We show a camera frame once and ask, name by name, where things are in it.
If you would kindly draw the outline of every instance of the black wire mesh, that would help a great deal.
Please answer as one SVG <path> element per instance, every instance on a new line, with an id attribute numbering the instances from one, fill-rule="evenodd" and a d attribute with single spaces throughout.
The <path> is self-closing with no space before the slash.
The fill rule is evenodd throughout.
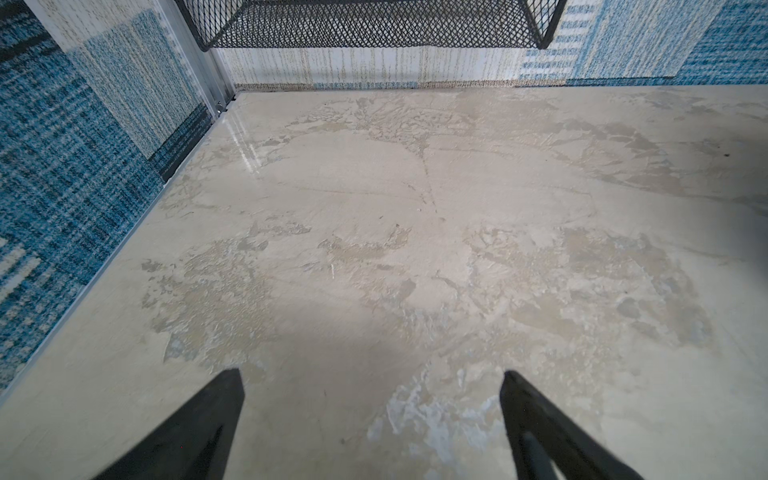
<path id="1" fill-rule="evenodd" d="M 176 0 L 209 48 L 546 48 L 566 0 Z"/>

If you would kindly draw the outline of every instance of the concrete floor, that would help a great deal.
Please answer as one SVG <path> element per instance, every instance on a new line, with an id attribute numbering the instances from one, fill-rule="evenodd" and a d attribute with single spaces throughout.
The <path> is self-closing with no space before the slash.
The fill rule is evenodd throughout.
<path id="1" fill-rule="evenodd" d="M 239 366 L 227 478 L 513 478 L 518 369 L 646 478 L 766 478 L 768 87 L 242 94 L 0 408 L 89 478 Z"/>

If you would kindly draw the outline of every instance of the stained floor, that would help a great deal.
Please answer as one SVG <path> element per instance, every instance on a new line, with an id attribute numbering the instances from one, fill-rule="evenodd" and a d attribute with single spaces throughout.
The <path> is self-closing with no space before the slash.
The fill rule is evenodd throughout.
<path id="1" fill-rule="evenodd" d="M 646 478 L 768 476 L 768 88 L 242 94 L 0 407 L 90 478 L 216 372 L 227 478 L 514 478 L 517 369 Z"/>

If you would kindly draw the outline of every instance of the wire basket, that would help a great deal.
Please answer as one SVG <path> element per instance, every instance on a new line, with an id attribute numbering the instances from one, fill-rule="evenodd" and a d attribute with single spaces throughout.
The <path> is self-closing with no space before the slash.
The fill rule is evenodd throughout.
<path id="1" fill-rule="evenodd" d="M 566 0 L 175 0 L 209 48 L 547 48 Z"/>

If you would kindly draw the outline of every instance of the blue carpet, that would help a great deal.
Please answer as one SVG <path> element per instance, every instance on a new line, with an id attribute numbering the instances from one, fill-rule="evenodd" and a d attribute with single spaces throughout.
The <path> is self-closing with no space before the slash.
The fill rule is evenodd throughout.
<path id="1" fill-rule="evenodd" d="M 675 84 L 768 82 L 768 0 L 728 0 L 690 53 Z"/>
<path id="2" fill-rule="evenodd" d="M 152 9 L 67 56 L 146 158 L 202 100 Z"/>
<path id="3" fill-rule="evenodd" d="M 604 0 L 572 78 L 674 76 L 723 0 Z"/>
<path id="4" fill-rule="evenodd" d="M 0 105 L 2 391 L 211 116 L 196 101 L 148 160 L 20 0 L 0 0 Z"/>

